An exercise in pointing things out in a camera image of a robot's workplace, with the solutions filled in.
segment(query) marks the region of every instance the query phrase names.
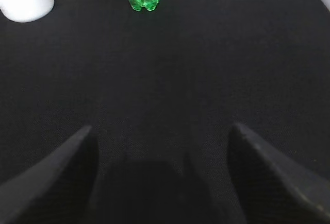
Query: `black object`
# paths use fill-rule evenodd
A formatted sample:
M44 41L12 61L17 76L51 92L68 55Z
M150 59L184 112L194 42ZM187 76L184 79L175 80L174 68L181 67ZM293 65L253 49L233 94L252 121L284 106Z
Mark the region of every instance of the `black object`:
M330 183L244 125L229 135L228 163L248 223L330 223Z
M0 187L0 223L77 223L98 166L97 140L83 127L44 160Z
M228 223L225 206L218 207L187 154L182 175L165 161L124 159L107 171L97 221L89 223Z

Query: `black fabric surface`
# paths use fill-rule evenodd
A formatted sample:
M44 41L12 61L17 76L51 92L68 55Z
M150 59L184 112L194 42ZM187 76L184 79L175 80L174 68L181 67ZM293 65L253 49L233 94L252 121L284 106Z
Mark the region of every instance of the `black fabric surface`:
M32 23L0 15L0 182L91 124L101 153L94 210L115 163L166 163L170 184L188 155L204 195L244 223L226 166L233 122L330 179L329 31L320 0L161 0L154 12L56 0Z

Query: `black cloth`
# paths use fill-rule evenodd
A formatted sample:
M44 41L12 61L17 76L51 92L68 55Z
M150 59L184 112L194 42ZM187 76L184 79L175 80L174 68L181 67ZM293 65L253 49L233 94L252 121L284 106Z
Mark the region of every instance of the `black cloth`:
M56 0L35 22L0 15L0 182L91 124L95 191L123 158L184 174L188 154L214 205L244 223L226 166L233 122L330 179L329 31L320 0L161 0L154 12Z

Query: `black table surface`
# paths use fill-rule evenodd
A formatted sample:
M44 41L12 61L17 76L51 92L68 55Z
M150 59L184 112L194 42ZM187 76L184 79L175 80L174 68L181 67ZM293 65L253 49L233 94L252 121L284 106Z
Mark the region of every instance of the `black table surface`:
M0 183L91 124L96 188L122 158L184 174L188 155L216 208L244 223L232 123L330 179L330 13L320 0L161 0L154 12L56 0L35 22L0 15L0 115Z

